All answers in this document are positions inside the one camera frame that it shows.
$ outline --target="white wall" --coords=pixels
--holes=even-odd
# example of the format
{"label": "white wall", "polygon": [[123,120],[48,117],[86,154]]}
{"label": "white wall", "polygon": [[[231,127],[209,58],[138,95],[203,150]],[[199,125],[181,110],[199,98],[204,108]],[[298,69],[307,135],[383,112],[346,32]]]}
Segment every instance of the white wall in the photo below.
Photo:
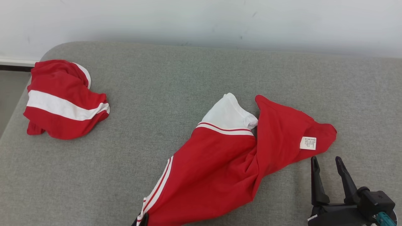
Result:
{"label": "white wall", "polygon": [[120,40],[402,58],[402,0],[3,0],[0,61]]}

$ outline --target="care label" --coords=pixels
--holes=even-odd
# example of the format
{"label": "care label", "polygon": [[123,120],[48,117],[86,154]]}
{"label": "care label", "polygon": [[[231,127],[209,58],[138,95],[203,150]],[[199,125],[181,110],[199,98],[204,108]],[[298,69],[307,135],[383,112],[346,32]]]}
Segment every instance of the care label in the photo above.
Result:
{"label": "care label", "polygon": [[300,142],[300,149],[315,150],[317,138],[315,137],[302,137]]}

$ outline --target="white stripe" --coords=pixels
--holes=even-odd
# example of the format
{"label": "white stripe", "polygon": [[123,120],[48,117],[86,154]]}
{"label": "white stripe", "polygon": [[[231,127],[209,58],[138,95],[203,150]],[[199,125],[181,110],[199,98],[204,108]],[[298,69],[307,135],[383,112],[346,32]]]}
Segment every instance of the white stripe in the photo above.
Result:
{"label": "white stripe", "polygon": [[89,76],[89,72],[87,69],[85,69],[83,66],[77,64],[77,63],[73,63],[75,65],[78,66],[79,69],[81,69],[81,71],[85,74],[86,79],[88,80],[88,89],[91,87],[91,76]]}
{"label": "white stripe", "polygon": [[144,204],[142,205],[141,214],[137,217],[137,220],[140,221],[140,222],[137,221],[137,226],[141,223],[141,220],[144,217],[144,214],[146,212],[148,212],[152,208],[152,206],[156,203],[156,201],[158,200],[160,194],[162,193],[163,188],[166,185],[166,181],[169,178],[170,170],[172,169],[172,162],[173,162],[173,156],[170,158],[170,161],[168,160],[168,164],[166,165],[165,170],[162,173],[162,176],[159,178],[159,181],[156,184],[156,186],[154,187],[154,189],[152,190],[151,194],[146,197],[147,201],[144,202]]}
{"label": "white stripe", "polygon": [[29,91],[28,95],[29,100],[27,107],[36,107],[52,114],[60,115],[77,121],[92,119],[96,114],[104,110],[109,113],[108,103],[100,103],[97,108],[87,110],[65,99],[45,92],[31,90]]}
{"label": "white stripe", "polygon": [[199,128],[199,127],[208,128],[208,129],[216,131],[216,132],[218,132],[220,134],[225,134],[225,135],[250,135],[250,136],[254,136],[250,130],[247,130],[247,131],[246,130],[224,131],[224,130],[218,129],[218,128],[214,127],[214,126],[207,125],[207,124],[199,124],[196,128]]}

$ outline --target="white baseboard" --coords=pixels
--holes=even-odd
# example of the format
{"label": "white baseboard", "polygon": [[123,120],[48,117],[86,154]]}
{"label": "white baseboard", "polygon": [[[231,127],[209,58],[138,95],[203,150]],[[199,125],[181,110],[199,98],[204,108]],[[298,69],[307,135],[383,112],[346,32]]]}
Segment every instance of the white baseboard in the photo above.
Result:
{"label": "white baseboard", "polygon": [[35,60],[13,60],[13,59],[1,59],[0,58],[0,65],[7,65],[7,66],[20,66],[20,67],[33,67],[35,66]]}

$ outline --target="clothing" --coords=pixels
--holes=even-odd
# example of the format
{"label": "clothing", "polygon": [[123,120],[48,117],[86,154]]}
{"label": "clothing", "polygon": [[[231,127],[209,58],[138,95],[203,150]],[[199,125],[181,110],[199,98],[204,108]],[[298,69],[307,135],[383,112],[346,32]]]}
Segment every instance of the clothing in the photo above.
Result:
{"label": "clothing", "polygon": [[[251,202],[262,178],[325,152],[336,138],[330,124],[256,96],[257,119],[224,95],[194,129],[168,164],[137,217],[148,226],[179,226],[215,218]],[[251,129],[257,127],[257,137]],[[300,149],[303,137],[316,138],[315,150]]]}
{"label": "clothing", "polygon": [[74,139],[109,116],[106,94],[89,90],[91,78],[81,65],[65,60],[37,62],[31,74],[24,112],[29,119],[27,134],[46,131],[53,138]]}

